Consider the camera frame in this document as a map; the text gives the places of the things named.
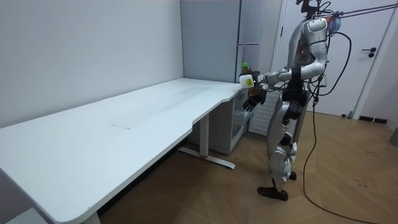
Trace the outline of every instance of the door frame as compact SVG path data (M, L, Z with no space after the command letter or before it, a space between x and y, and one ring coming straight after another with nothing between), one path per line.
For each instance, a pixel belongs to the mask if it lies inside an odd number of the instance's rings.
M278 23L278 35L276 38L275 42L275 48L274 48L274 56L272 58L272 66L271 66L271 71L276 71L279 68L276 68L276 63L279 55L279 45L280 45L280 40L282 38L281 32L282 28L284 26L285 22L285 17L286 17L286 6L287 2L289 0L282 0L282 7L280 9L280 17L279 17L279 23ZM384 34L383 40L380 45L380 49L377 52L376 58L373 61L372 67L369 71L368 77L366 79L366 82L363 86L362 92L358 98L357 104L355 105L354 112L353 112L353 119L359 119L361 116L361 112L363 110L363 107L366 103L366 100L369 96L369 93L371 91L373 82L375 81L378 71L381 68L381 63L383 61L383 58L386 55L386 52L388 50L388 46L393 38L395 30L398 28L398 13L397 9L394 9L394 12L392 13L391 20L389 22L389 25L387 26L386 33Z

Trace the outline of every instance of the door handle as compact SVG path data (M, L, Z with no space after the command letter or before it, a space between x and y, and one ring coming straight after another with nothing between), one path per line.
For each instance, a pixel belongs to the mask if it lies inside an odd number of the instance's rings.
M376 52L377 51L377 48L375 48L375 47L372 47L371 49L362 49L363 51L370 51L370 52Z

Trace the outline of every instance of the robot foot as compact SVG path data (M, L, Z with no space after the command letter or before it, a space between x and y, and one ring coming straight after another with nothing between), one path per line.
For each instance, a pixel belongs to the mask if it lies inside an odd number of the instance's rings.
M290 171L289 180L297 180L297 174L294 171Z
M276 187L259 187L257 188L257 192L267 198L279 199L285 202L289 199L286 191L282 190L278 192Z

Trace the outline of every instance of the humanoid robot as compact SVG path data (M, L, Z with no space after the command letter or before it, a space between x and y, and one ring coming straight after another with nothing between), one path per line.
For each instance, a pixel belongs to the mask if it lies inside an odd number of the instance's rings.
M262 75L258 72L244 73L239 78L244 88L256 88L259 93L251 95L245 102L246 110L253 110L258 103L263 104L267 91L277 83L288 82L277 101L268 128L268 166L273 187L257 189L258 193L265 197L284 201L287 201L289 196L282 190L282 183L287 179L297 179L296 173L290 168L290 161L296 158L297 143L293 142L292 134L287 132L287 125L290 120L297 120L306 108L308 98L304 80L323 75L328 63L328 22L325 18L317 17L318 8L309 6L309 1L297 0L297 4L303 2L302 12L306 12L307 17L297 26L290 39L287 66L278 72Z

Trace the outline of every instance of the yellow label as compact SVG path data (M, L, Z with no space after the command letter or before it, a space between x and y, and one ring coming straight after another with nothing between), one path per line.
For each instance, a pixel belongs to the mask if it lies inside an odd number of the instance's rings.
M248 85L248 86L253 85L250 79L246 80L246 85Z

